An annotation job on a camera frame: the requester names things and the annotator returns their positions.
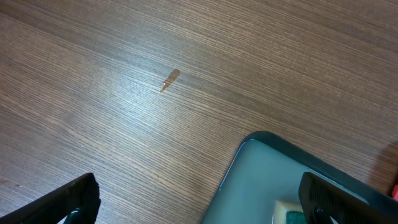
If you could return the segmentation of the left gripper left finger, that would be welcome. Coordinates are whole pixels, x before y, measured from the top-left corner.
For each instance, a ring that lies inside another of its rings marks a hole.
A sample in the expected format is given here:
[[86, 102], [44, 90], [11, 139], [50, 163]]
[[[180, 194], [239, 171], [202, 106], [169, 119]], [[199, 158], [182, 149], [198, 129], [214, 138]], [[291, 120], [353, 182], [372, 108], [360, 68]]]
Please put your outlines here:
[[3, 224], [94, 224], [101, 205], [94, 174], [86, 173], [41, 198], [1, 217]]

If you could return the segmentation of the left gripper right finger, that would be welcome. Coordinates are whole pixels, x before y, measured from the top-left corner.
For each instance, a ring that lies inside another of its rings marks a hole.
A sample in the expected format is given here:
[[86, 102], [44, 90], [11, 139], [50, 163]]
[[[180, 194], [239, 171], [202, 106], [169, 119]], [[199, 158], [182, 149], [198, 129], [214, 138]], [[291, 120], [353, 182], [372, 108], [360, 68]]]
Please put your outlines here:
[[308, 224], [397, 223], [396, 217], [311, 172], [303, 174], [298, 194]]

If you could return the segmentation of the green yellow sponge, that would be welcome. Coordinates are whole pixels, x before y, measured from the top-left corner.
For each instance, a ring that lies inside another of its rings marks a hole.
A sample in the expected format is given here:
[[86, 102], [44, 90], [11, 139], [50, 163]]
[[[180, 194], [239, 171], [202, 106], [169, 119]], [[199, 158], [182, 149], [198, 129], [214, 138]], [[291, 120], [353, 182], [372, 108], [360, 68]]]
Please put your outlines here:
[[273, 224], [306, 224], [305, 215], [301, 205], [276, 200]]

